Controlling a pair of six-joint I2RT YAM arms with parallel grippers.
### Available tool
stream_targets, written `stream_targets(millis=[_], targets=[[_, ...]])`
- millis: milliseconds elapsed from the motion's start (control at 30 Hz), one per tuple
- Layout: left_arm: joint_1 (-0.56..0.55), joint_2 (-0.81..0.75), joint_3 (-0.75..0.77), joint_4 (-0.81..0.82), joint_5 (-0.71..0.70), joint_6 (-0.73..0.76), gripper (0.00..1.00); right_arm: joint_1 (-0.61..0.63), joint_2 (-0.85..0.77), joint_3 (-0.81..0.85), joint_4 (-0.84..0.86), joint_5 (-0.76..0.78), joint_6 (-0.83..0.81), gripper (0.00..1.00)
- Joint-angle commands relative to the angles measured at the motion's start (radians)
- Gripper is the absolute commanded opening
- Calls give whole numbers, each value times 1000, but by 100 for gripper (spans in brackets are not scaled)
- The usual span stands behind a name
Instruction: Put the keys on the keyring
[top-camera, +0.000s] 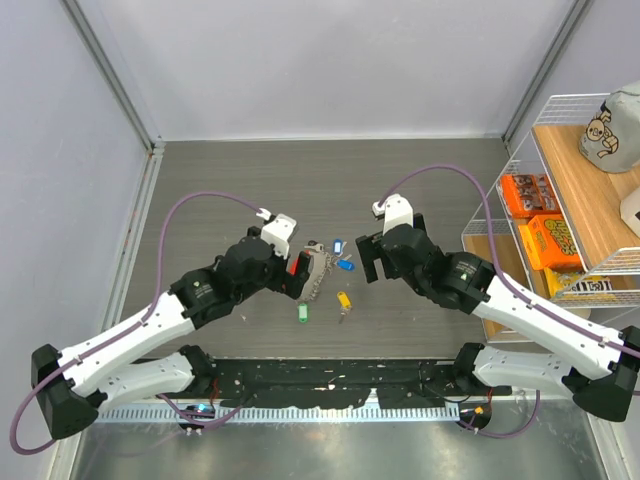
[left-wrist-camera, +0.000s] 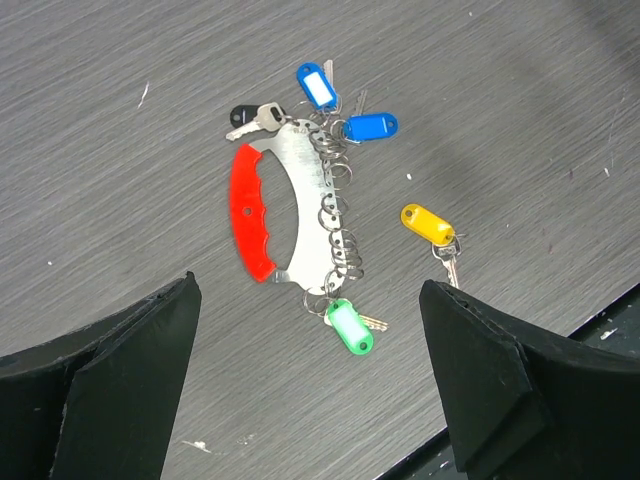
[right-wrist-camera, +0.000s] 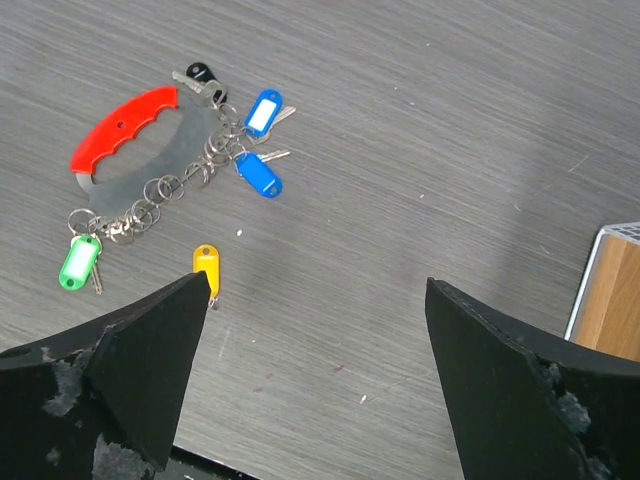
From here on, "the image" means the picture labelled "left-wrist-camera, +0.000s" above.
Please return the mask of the yellow key tag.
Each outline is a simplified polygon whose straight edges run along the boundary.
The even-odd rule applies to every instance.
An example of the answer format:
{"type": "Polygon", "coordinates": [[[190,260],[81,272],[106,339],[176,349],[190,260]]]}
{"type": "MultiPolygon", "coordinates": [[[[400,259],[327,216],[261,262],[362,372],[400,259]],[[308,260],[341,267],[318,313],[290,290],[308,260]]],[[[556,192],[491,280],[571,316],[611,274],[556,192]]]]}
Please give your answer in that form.
{"type": "Polygon", "coordinates": [[[449,222],[415,203],[402,209],[401,222],[411,232],[435,246],[449,245],[455,238],[455,230],[449,222]]]}

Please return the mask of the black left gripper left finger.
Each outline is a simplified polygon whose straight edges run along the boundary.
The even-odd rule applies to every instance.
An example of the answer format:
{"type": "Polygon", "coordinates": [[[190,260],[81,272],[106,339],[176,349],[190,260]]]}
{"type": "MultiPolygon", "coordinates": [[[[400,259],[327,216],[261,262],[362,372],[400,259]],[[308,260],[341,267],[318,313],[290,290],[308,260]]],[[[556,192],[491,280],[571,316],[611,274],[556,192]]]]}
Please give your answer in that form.
{"type": "Polygon", "coordinates": [[[1,359],[4,479],[158,479],[202,294],[193,273],[1,359]]]}

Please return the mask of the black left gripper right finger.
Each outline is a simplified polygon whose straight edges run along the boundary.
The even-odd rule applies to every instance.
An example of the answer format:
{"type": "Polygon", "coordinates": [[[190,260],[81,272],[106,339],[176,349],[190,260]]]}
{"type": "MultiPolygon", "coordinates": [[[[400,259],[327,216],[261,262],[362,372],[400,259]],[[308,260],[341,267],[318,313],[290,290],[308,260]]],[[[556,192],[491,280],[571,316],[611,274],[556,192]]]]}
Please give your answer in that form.
{"type": "Polygon", "coordinates": [[[635,479],[639,361],[442,282],[419,295],[456,467],[471,479],[635,479]]]}

